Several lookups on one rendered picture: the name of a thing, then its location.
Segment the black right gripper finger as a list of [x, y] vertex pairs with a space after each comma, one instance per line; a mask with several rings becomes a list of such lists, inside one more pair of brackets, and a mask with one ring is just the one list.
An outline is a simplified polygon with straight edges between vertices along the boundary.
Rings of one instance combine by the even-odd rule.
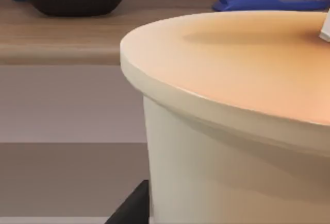
[[104, 224], [149, 224], [149, 180], [143, 180]]

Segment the cream plant pot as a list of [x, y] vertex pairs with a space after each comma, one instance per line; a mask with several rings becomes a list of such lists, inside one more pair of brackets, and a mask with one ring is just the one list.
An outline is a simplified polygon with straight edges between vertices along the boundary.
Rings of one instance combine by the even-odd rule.
[[129, 32], [154, 224], [330, 224], [325, 12], [178, 16]]

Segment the wooden shelf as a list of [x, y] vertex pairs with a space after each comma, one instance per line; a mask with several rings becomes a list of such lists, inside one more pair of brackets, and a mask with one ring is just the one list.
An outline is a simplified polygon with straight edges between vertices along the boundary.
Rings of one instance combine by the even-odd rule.
[[52, 18], [0, 0], [0, 65], [329, 67], [324, 12], [210, 10], [213, 0], [124, 0], [110, 15]]

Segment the white plant label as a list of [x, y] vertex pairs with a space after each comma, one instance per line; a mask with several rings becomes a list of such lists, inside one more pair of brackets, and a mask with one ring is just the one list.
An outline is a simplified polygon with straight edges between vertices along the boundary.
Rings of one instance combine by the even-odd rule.
[[326, 42], [330, 42], [330, 10], [325, 17], [319, 37]]

